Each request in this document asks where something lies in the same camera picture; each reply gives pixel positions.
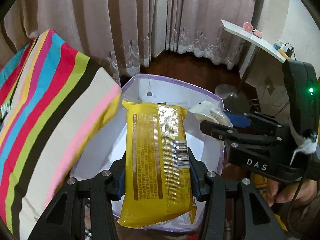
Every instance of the human hand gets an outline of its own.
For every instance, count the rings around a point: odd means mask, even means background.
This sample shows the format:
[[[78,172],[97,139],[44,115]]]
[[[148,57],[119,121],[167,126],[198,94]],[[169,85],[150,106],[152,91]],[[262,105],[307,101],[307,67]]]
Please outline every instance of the human hand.
[[[299,183],[296,182],[292,185],[288,185],[284,188],[284,190],[276,196],[279,183],[268,179],[267,182],[267,190],[266,190],[266,201],[268,205],[271,207],[274,202],[276,203],[286,203],[293,199],[294,194],[298,188]],[[295,207],[307,205],[311,203],[317,195],[317,182],[311,179],[306,180],[298,193],[298,196],[294,202]]]

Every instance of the yellow object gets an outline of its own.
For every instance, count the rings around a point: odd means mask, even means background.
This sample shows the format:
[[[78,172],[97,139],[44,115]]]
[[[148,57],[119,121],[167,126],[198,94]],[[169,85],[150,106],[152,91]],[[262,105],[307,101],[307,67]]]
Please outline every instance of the yellow object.
[[[256,188],[258,189],[262,197],[266,199],[267,179],[265,177],[262,177],[261,175],[254,173],[251,173],[250,179],[255,184]],[[285,231],[288,231],[285,224],[282,223],[280,216],[275,214],[275,217],[278,220],[281,228]]]
[[[174,219],[196,206],[180,106],[123,101],[127,112],[125,196],[119,224],[140,228]]]
[[[285,54],[281,49],[278,49],[278,52],[284,56],[286,59],[291,59],[290,57],[287,56],[287,54]]]

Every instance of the multicolored striped cloth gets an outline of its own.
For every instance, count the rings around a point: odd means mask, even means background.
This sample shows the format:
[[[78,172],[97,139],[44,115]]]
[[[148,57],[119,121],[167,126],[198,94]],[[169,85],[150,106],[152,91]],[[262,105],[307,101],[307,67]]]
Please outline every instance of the multicolored striped cloth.
[[[116,113],[120,95],[102,67],[54,30],[5,66],[0,104],[12,98],[12,109],[0,132],[0,216],[17,239],[28,238],[85,144]]]

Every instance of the dark brown floor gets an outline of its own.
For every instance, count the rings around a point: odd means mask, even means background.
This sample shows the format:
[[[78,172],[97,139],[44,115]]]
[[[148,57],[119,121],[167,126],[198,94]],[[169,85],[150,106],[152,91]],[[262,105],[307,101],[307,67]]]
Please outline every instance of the dark brown floor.
[[[176,78],[202,87],[214,93],[219,84],[237,86],[240,82],[239,69],[231,71],[226,65],[215,65],[211,60],[194,56],[193,53],[178,54],[166,51],[150,62],[150,67],[141,67],[141,73]],[[256,89],[245,84],[244,93],[248,99],[258,98]]]

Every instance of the curtain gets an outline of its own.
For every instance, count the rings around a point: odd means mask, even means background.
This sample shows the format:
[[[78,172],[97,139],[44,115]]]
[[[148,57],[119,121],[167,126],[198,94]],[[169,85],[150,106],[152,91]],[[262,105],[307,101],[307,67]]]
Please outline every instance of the curtain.
[[[120,84],[149,66],[155,0],[17,0],[0,32],[3,67],[29,39],[54,29]]]
[[[243,26],[252,20],[255,0],[168,0],[166,49],[193,52],[232,69],[244,41],[227,33],[221,19]]]

